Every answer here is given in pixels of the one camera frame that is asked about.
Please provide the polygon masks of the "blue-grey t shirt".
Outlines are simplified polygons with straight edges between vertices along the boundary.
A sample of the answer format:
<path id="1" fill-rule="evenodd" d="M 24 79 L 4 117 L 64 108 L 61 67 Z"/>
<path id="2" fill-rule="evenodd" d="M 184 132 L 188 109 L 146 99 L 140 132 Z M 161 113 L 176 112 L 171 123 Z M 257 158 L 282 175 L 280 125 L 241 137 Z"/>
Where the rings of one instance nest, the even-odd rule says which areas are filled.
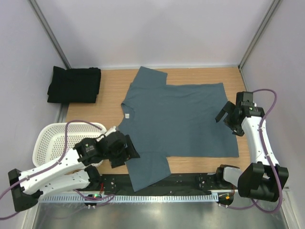
<path id="1" fill-rule="evenodd" d="M 224 85 L 166 81 L 167 73 L 141 67 L 121 104 L 119 130 L 139 154 L 126 163 L 134 191 L 168 177 L 170 156 L 239 156 L 236 137 L 215 121 L 227 103 Z"/>

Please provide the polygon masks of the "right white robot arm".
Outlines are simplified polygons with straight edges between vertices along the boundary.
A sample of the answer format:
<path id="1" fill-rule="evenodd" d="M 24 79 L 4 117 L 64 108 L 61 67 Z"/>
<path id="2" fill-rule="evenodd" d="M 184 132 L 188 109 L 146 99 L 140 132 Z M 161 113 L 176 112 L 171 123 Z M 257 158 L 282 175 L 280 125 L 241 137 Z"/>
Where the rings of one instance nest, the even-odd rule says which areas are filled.
<path id="1" fill-rule="evenodd" d="M 246 136 L 251 163 L 245 171 L 228 165 L 220 165 L 215 183 L 225 189 L 234 185 L 243 198 L 276 202 L 282 199 L 282 190 L 289 172 L 275 158 L 266 131 L 263 108 L 254 102 L 253 92 L 237 92 L 236 102 L 227 102 L 216 121 L 223 120 L 236 136 Z"/>

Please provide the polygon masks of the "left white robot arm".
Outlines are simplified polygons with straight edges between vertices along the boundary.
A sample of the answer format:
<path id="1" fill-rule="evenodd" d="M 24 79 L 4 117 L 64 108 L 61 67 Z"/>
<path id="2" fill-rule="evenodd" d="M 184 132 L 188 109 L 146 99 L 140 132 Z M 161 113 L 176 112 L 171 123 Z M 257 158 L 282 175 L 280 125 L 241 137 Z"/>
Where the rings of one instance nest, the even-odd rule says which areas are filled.
<path id="1" fill-rule="evenodd" d="M 84 138 L 64 156 L 27 171 L 8 173 L 14 209 L 21 212 L 48 196 L 74 189 L 97 190 L 101 176 L 97 167 L 109 160 L 111 167 L 139 158 L 129 135 L 116 129 L 100 137 Z"/>

